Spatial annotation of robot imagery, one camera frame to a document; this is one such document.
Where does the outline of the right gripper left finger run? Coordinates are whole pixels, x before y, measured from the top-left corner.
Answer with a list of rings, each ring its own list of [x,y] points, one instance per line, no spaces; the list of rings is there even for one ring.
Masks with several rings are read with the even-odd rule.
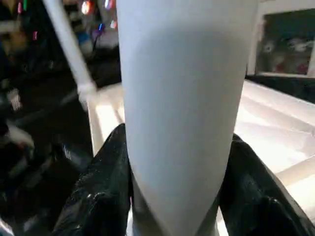
[[[52,235],[124,236],[131,193],[126,127],[121,123],[75,183]]]

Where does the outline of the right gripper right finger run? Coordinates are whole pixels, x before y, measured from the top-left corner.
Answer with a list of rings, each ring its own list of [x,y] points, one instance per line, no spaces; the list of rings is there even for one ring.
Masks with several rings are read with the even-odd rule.
[[[231,142],[219,206],[231,236],[313,236],[315,226],[238,135]]]

